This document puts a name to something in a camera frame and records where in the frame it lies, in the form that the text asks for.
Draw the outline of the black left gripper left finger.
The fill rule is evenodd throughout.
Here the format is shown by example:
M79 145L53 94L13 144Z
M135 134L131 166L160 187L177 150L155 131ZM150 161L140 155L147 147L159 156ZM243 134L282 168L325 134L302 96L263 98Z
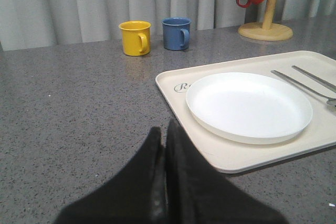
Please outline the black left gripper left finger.
M65 207L55 223L165 223L165 155L161 130L111 180Z

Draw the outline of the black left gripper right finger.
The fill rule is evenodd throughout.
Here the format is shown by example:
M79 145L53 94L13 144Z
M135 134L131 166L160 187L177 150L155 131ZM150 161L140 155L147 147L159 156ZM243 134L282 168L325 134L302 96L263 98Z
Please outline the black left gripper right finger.
M277 210L230 183L170 120L166 136L170 223L287 223Z

